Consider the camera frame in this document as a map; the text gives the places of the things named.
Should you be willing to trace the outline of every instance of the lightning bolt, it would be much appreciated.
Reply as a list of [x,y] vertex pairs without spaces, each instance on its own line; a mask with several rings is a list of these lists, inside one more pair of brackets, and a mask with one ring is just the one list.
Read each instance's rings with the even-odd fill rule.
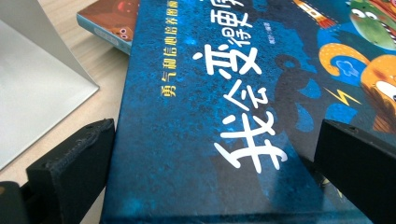
[[355,98],[353,98],[352,96],[344,93],[343,91],[337,90],[338,95],[336,95],[335,93],[332,93],[331,91],[327,90],[325,88],[326,91],[328,91],[331,95],[333,95],[335,98],[337,98],[339,101],[343,102],[345,105],[349,105],[349,102],[347,100],[347,98],[349,98],[350,100],[355,101],[356,103],[361,105],[361,102],[359,102],[358,100],[356,100]]

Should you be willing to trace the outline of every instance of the cartoon eye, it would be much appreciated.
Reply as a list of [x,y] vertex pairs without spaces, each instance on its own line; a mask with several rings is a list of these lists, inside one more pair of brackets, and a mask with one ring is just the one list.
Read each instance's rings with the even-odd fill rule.
[[384,94],[387,95],[390,99],[396,102],[396,87],[389,84],[385,81],[377,81],[375,85],[378,89]]
[[373,12],[366,12],[366,16],[373,20],[378,20],[378,17]]
[[355,14],[356,16],[360,17],[360,18],[365,18],[366,17],[366,15],[362,11],[360,11],[360,10],[358,10],[356,8],[352,9],[352,13]]

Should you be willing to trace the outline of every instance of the cartoon dinosaur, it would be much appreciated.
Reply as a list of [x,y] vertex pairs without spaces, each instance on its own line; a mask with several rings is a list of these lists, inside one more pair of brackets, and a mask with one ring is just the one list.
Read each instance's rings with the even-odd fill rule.
[[396,50],[396,7],[384,0],[352,0],[349,17],[359,34],[383,49]]
[[336,56],[347,56],[366,64],[361,73],[361,87],[376,112],[375,131],[396,133],[396,74],[395,55],[381,55],[368,60],[355,49],[343,44],[327,44],[319,51],[323,67],[333,76],[340,76],[338,67],[332,65]]

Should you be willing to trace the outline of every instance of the book cover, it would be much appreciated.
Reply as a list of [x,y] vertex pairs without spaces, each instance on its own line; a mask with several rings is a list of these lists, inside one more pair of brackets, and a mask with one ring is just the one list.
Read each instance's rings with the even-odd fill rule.
[[78,24],[130,54],[139,0],[99,0],[77,14]]
[[371,223],[309,164],[323,119],[395,145],[394,10],[142,2],[102,222]]

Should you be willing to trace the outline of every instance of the wooden surface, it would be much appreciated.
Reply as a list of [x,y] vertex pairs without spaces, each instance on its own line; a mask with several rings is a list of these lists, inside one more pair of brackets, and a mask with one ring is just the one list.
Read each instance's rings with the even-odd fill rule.
[[[101,119],[114,119],[117,124],[129,57],[78,26],[76,13],[94,1],[39,0],[61,38],[100,90],[1,170],[0,181],[15,181],[21,186],[27,181],[26,167],[79,128]],[[103,192],[82,223],[99,222],[102,202]]]

